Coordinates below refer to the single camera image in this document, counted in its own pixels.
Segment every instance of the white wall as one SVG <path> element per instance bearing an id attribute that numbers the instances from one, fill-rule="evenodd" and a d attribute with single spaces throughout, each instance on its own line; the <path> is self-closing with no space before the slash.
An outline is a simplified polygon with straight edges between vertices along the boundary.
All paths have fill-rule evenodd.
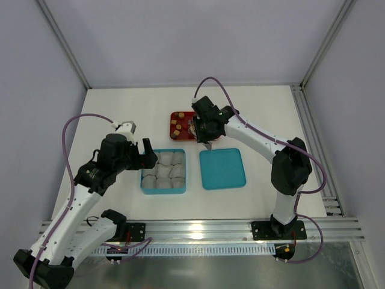
<path id="1" fill-rule="evenodd" d="M 92 87 L 300 82 L 343 0 L 46 0 Z"/>
<path id="2" fill-rule="evenodd" d="M 61 129 L 85 89 L 34 1 L 0 2 L 0 39 L 0 280 L 20 288 L 13 256 L 51 215 L 64 172 Z"/>
<path id="3" fill-rule="evenodd" d="M 385 276 L 385 2 L 357 1 L 307 86 L 345 211 Z"/>

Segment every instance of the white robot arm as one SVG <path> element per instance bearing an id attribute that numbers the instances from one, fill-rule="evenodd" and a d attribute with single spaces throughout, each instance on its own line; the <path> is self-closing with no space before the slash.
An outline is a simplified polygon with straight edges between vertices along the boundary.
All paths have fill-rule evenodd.
<path id="1" fill-rule="evenodd" d="M 116 177 L 124 170 L 152 169 L 157 160 L 150 140 L 143 139 L 145 154 L 140 155 L 134 140 L 134 122 L 122 123 L 115 133 L 102 141 L 97 160 L 90 160 L 79 168 L 75 180 L 75 194 L 71 207 L 66 202 L 53 219 L 48 229 L 29 250 L 20 249 L 14 262 L 27 278 L 40 249 L 34 282 L 44 288 L 66 288 L 76 268 L 82 261 L 107 240 L 121 240 L 128 232 L 126 217 L 113 210 L 106 210 L 101 218 L 83 234 L 75 236 L 81 222 L 98 203 Z M 63 212 L 64 218 L 57 225 Z M 48 243 L 47 234 L 57 226 Z"/>
<path id="2" fill-rule="evenodd" d="M 274 139 L 274 141 L 268 140 L 245 126 L 230 106 L 220 110 L 207 96 L 195 101 L 192 108 L 196 112 L 193 120 L 198 143 L 208 144 L 219 136 L 225 135 L 254 149 L 272 164 L 271 182 L 277 189 L 277 199 L 271 215 L 271 229 L 277 237 L 287 235 L 297 221 L 294 213 L 297 193 L 307 182 L 312 167 L 309 158 L 296 150 L 278 144 L 277 141 L 288 142 L 306 150 L 304 142 L 299 138 L 288 141 L 252 124 L 253 127 Z"/>

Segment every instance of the black mounting bracket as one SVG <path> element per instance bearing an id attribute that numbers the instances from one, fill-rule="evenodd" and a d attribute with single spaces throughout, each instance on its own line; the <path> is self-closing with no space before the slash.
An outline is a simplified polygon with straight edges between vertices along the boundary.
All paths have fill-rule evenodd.
<path id="1" fill-rule="evenodd" d="M 114 239 L 114 241 L 127 242 L 128 238 L 130 242 L 142 242 L 146 236 L 146 223 L 127 223 L 126 224 L 126 233 L 120 237 L 119 240 Z M 114 249 L 107 249 L 107 253 L 116 254 L 114 257 L 106 257 L 108 261 L 111 260 L 122 260 L 122 257 L 119 255 L 127 254 L 127 250 L 122 250 L 121 252 L 116 252 Z"/>
<path id="2" fill-rule="evenodd" d="M 296 240 L 306 240 L 307 234 L 305 225 L 302 221 L 296 221 L 291 230 L 281 237 L 271 228 L 270 221 L 255 221 L 251 223 L 251 233 L 254 241 L 273 241 L 273 240 L 293 240 L 293 232 Z"/>

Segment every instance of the blue tray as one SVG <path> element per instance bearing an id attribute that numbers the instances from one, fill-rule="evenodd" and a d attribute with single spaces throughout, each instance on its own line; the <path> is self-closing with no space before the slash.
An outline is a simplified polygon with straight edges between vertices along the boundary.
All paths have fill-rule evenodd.
<path id="1" fill-rule="evenodd" d="M 206 190 L 240 188 L 246 185 L 239 149 L 216 149 L 199 153 L 202 186 Z"/>
<path id="2" fill-rule="evenodd" d="M 183 152 L 185 154 L 185 170 L 187 170 L 186 152 L 183 149 L 154 149 L 154 152 Z M 185 186 L 182 188 L 142 188 L 143 172 L 140 173 L 140 188 L 145 194 L 183 194 L 186 192 L 186 173 Z"/>

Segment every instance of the purple cable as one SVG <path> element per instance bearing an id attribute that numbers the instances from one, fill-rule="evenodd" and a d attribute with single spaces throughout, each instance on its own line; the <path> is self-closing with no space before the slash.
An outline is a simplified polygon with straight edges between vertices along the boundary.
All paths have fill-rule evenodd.
<path id="1" fill-rule="evenodd" d="M 114 249 L 121 249 L 121 250 L 123 249 L 123 250 L 126 250 L 126 249 L 132 249 L 132 248 L 138 247 L 138 246 L 140 246 L 140 245 L 143 245 L 143 244 L 144 244 L 145 242 L 147 242 L 148 240 L 151 241 L 152 238 L 149 237 L 149 238 L 143 240 L 142 242 L 139 242 L 139 243 L 137 243 L 137 244 L 135 244 L 135 245 L 130 245 L 130 246 L 118 246 L 118 245 L 112 245 L 112 244 L 108 244 L 108 243 L 102 243 L 101 246 L 109 246 L 109 247 L 114 248 Z"/>
<path id="2" fill-rule="evenodd" d="M 113 121 L 111 119 L 109 119 L 109 118 L 107 118 L 105 116 L 101 116 L 100 114 L 84 113 L 84 114 L 79 114 L 77 116 L 71 117 L 67 121 L 67 123 L 64 125 L 63 130 L 61 132 L 61 148 L 63 150 L 64 162 L 66 164 L 66 168 L 67 168 L 68 174 L 70 176 L 70 182 L 71 182 L 70 200 L 68 201 L 67 208 L 64 210 L 62 215 L 59 217 L 59 219 L 57 220 L 56 224 L 54 224 L 52 229 L 49 231 L 49 233 L 47 234 L 47 237 L 45 238 L 43 244 L 40 247 L 40 250 L 37 252 L 37 255 L 35 257 L 35 261 L 34 261 L 34 263 L 32 265 L 31 272 L 29 274 L 29 289 L 34 289 L 34 276 L 35 276 L 37 262 L 39 261 L 40 257 L 42 256 L 42 253 L 43 253 L 46 245 L 48 244 L 49 239 L 52 237 L 52 234 L 58 228 L 58 226 L 60 225 L 61 221 L 63 221 L 64 217 L 67 215 L 67 213 L 69 211 L 69 208 L 71 207 L 72 202 L 73 202 L 73 198 L 74 198 L 74 195 L 75 195 L 75 184 L 73 182 L 73 174 L 72 174 L 72 171 L 71 171 L 70 163 L 68 161 L 68 153 L 67 153 L 67 149 L 66 149 L 66 131 L 67 131 L 67 127 L 69 126 L 69 124 L 71 122 L 73 122 L 75 119 L 78 119 L 78 118 L 83 117 L 83 116 L 100 117 L 101 119 L 105 119 L 108 122 L 113 123 Z"/>
<path id="3" fill-rule="evenodd" d="M 229 94 L 227 93 L 227 90 L 224 88 L 224 86 L 222 85 L 222 83 L 221 83 L 219 80 L 217 80 L 215 77 L 209 76 L 209 77 L 206 77 L 204 80 L 202 80 L 202 81 L 200 82 L 200 84 L 198 85 L 197 90 L 195 91 L 194 98 L 197 97 L 198 91 L 199 91 L 200 87 L 203 85 L 203 83 L 205 83 L 205 82 L 206 82 L 207 80 L 209 80 L 209 79 L 214 80 L 214 81 L 220 86 L 220 88 L 222 89 L 224 95 L 225 95 L 226 98 L 227 98 L 227 101 L 229 101 L 229 104 L 230 104 L 230 106 L 231 106 L 231 109 L 233 110 L 233 112 L 235 113 L 235 115 L 237 116 L 237 118 L 239 119 L 239 121 L 240 121 L 241 123 L 243 123 L 246 127 L 250 128 L 252 131 L 254 131 L 254 132 L 256 132 L 257 134 L 261 135 L 262 137 L 267 138 L 268 140 L 274 141 L 274 142 L 276 142 L 276 143 L 278 143 L 278 144 L 280 144 L 280 145 L 283 145 L 283 146 L 288 146 L 289 148 L 295 149 L 296 151 L 300 152 L 301 154 L 304 154 L 305 156 L 307 156 L 308 158 L 310 158 L 310 159 L 311 159 L 311 160 L 312 160 L 312 161 L 319 167 L 319 169 L 321 170 L 323 180 L 322 180 L 322 184 L 319 186 L 319 188 L 317 188 L 316 190 L 312 190 L 312 191 L 300 191 L 300 192 L 298 192 L 298 196 L 297 196 L 297 199 L 295 200 L 295 205 L 294 205 L 294 213 L 295 213 L 298 217 L 301 217 L 301 218 L 305 218 L 305 219 L 310 220 L 310 221 L 317 227 L 317 229 L 318 229 L 318 231 L 319 231 L 319 234 L 320 234 L 320 238 L 321 238 L 321 244 L 319 245 L 318 251 L 317 251 L 313 256 L 311 256 L 310 258 L 305 259 L 305 260 L 301 260 L 301 261 L 290 261 L 290 260 L 289 260 L 289 261 L 287 261 L 287 263 L 301 264 L 301 263 L 305 263 L 305 262 L 308 262 L 308 261 L 313 260 L 314 258 L 316 258 L 316 257 L 321 253 L 322 248 L 324 247 L 324 236 L 323 236 L 323 234 L 322 234 L 321 228 L 318 226 L 318 224 L 317 224 L 312 218 L 307 217 L 307 216 L 305 216 L 305 215 L 299 215 L 299 214 L 297 214 L 297 206 L 298 206 L 298 203 L 299 203 L 299 201 L 300 201 L 300 196 L 301 196 L 301 194 L 314 194 L 314 193 L 317 193 L 317 192 L 322 191 L 322 190 L 324 189 L 324 187 L 326 186 L 326 183 L 327 183 L 327 175 L 326 175 L 326 171 L 325 171 L 324 167 L 322 166 L 322 164 L 321 164 L 321 163 L 320 163 L 314 156 L 312 156 L 312 155 L 309 154 L 308 152 L 304 151 L 303 149 L 300 149 L 300 148 L 298 148 L 298 147 L 296 147 L 296 146 L 293 146 L 292 144 L 289 144 L 289 143 L 287 143 L 287 142 L 285 142 L 285 141 L 276 140 L 275 138 L 273 138 L 273 137 L 271 137 L 271 136 L 265 134 L 264 132 L 260 131 L 259 129 L 253 127 L 251 124 L 247 123 L 247 122 L 246 122 L 246 121 L 239 115 L 239 113 L 236 111 L 236 109 L 235 109 L 235 107 L 234 107 L 234 105 L 233 105 L 233 102 L 231 101 L 230 96 L 229 96 Z"/>
<path id="4" fill-rule="evenodd" d="M 120 261 L 120 263 L 124 263 L 124 262 L 127 262 L 127 261 L 130 261 L 132 259 L 134 259 L 136 256 L 138 256 L 141 252 L 143 252 L 143 250 L 150 244 L 150 242 L 152 241 L 152 238 L 149 237 L 147 239 L 145 239 L 144 241 L 138 243 L 138 244 L 135 244 L 135 245 L 132 245 L 132 246 L 127 246 L 127 247 L 119 247 L 119 246 L 116 246 L 116 247 L 119 247 L 119 248 L 126 248 L 126 249 L 130 249 L 130 248 L 133 248 L 133 247 L 137 247 L 139 246 L 140 244 L 143 244 L 145 242 L 147 242 L 142 248 L 140 248 L 140 250 L 138 250 L 138 252 L 132 254 L 130 257 L 126 258 L 126 259 L 123 259 Z M 95 270 L 103 267 L 104 265 L 107 265 L 107 264 L 110 264 L 110 263 L 102 263 L 102 264 L 99 264 L 98 266 L 92 268 L 90 271 L 88 271 L 87 273 L 83 273 L 83 274 L 80 274 L 80 275 L 75 275 L 74 277 L 76 278 L 81 278 L 81 277 L 84 277 L 84 276 L 87 276 L 89 275 L 90 273 L 94 272 Z"/>

